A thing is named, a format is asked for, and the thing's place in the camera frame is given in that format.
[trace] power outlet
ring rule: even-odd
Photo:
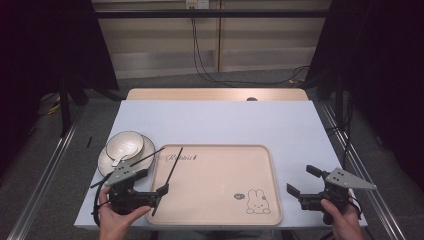
[[[197,0],[186,0],[186,9],[197,9]]]
[[[209,9],[209,0],[197,0],[197,9]]]

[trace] plastic tray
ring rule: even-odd
[[[147,219],[159,225],[275,225],[282,212],[271,156],[261,145],[166,145],[152,190],[169,192]]]

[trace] black curtain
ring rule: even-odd
[[[355,103],[424,191],[423,24],[421,1],[375,0],[346,76]]]
[[[90,0],[0,3],[0,175],[25,143],[40,98],[63,79],[82,89],[118,89]]]

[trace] robotic arm controller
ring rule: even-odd
[[[168,179],[166,180],[165,184],[162,187],[156,189],[155,192],[137,192],[134,189],[135,182],[146,177],[148,174],[148,169],[135,171],[133,166],[137,163],[130,165],[125,161],[121,161],[115,168],[115,170],[106,175],[106,177],[101,182],[91,186],[91,188],[98,186],[98,190],[94,200],[94,210],[92,213],[96,224],[100,226],[98,209],[101,207],[101,205],[106,203],[110,203],[113,206],[114,211],[121,215],[129,214],[134,209],[139,208],[141,206],[150,206],[151,208],[154,208],[152,212],[152,216],[154,216],[159,207],[159,203],[162,197],[168,193],[169,180],[175,169],[175,166],[177,165],[182,150],[183,148],[181,148],[180,152],[178,153],[176,161],[174,162],[174,165],[171,169],[171,172],[169,173]],[[103,184],[105,184],[106,187],[111,187],[108,196],[109,201],[98,205],[98,196]]]
[[[302,210],[323,212],[323,222],[327,225],[333,223],[333,217],[321,206],[322,199],[329,200],[340,212],[343,212],[348,204],[353,204],[350,202],[349,188],[377,189],[376,185],[366,182],[340,168],[336,168],[329,173],[321,171],[312,165],[307,165],[306,171],[318,178],[322,177],[324,180],[324,191],[317,194],[301,194],[299,190],[287,183],[287,192],[299,200]]]

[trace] wall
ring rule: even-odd
[[[185,9],[185,1],[94,0],[95,9]],[[211,9],[327,9],[330,1],[210,0]],[[190,19],[100,19],[118,79],[195,73]],[[311,62],[324,19],[195,19],[208,72]]]

